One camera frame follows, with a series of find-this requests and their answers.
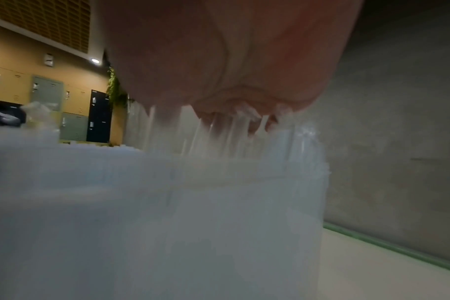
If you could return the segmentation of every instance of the hanging plant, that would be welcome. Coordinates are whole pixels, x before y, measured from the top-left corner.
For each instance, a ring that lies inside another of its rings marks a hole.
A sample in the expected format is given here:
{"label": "hanging plant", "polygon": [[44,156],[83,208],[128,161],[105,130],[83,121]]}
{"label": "hanging plant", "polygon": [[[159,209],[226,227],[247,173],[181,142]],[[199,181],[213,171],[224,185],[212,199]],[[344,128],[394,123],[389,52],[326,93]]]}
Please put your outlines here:
{"label": "hanging plant", "polygon": [[118,77],[116,77],[115,70],[110,67],[109,71],[110,79],[108,80],[108,88],[106,89],[106,93],[109,96],[110,106],[123,106],[126,107],[129,101],[134,101],[133,99],[128,98],[128,93],[121,88],[120,81]]}

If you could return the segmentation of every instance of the yellow wall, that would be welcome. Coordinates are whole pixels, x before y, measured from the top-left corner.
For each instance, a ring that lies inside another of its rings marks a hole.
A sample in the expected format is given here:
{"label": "yellow wall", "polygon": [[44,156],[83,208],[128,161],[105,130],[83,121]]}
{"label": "yellow wall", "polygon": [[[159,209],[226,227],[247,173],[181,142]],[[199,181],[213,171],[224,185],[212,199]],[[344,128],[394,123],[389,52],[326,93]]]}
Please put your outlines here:
{"label": "yellow wall", "polygon": [[[54,67],[44,65],[44,54],[53,55]],[[74,86],[90,91],[106,92],[108,73],[87,60],[38,42],[18,33],[0,27],[0,67],[24,73],[39,75],[64,86]],[[110,142],[121,144],[126,112],[123,108],[113,110]]]}

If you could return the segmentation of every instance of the yellow grid ceiling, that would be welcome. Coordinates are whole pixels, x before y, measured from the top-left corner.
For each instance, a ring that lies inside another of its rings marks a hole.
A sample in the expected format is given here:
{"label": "yellow grid ceiling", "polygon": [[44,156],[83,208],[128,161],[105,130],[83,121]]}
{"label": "yellow grid ceiling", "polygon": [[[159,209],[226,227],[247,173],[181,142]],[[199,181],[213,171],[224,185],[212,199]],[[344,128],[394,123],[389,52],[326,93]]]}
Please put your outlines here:
{"label": "yellow grid ceiling", "polygon": [[88,53],[89,0],[0,0],[0,19]]}

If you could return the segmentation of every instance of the skin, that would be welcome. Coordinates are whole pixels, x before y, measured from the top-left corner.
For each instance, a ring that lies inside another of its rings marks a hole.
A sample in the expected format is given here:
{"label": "skin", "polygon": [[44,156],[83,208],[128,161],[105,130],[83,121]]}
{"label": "skin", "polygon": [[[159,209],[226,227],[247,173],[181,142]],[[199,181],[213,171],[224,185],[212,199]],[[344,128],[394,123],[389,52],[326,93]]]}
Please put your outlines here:
{"label": "skin", "polygon": [[279,104],[308,107],[329,82],[362,1],[96,0],[93,9],[132,98],[145,107],[189,104],[211,120],[243,105],[259,115]]}

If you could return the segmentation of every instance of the green strip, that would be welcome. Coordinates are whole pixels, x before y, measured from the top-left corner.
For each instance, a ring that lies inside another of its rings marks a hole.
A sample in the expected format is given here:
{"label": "green strip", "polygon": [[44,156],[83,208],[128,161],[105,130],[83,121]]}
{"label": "green strip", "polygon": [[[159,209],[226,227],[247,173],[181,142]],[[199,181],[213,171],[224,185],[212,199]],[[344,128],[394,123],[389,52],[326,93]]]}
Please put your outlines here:
{"label": "green strip", "polygon": [[324,228],[334,231],[334,232],[337,232],[337,233],[340,233],[340,234],[343,234],[343,235],[346,235],[348,237],[357,239],[359,241],[363,241],[363,242],[366,242],[366,243],[369,243],[369,244],[372,244],[372,245],[375,245],[378,247],[385,248],[387,250],[394,251],[399,254],[406,255],[408,257],[412,257],[414,259],[417,259],[417,260],[420,260],[420,261],[423,261],[426,263],[430,263],[432,265],[435,265],[435,266],[438,266],[438,267],[441,267],[441,268],[444,268],[444,269],[450,271],[450,262],[447,260],[433,257],[433,256],[430,256],[427,254],[423,254],[418,251],[410,250],[408,248],[401,247],[401,246],[398,246],[398,245],[395,245],[395,244],[392,244],[389,242],[385,242],[383,240],[373,238],[373,237],[370,237],[370,236],[367,236],[367,235],[364,235],[364,234],[361,234],[361,233],[358,233],[358,232],[355,232],[352,230],[348,230],[343,227],[340,227],[340,226],[337,226],[334,224],[330,224],[327,222],[324,222]]}

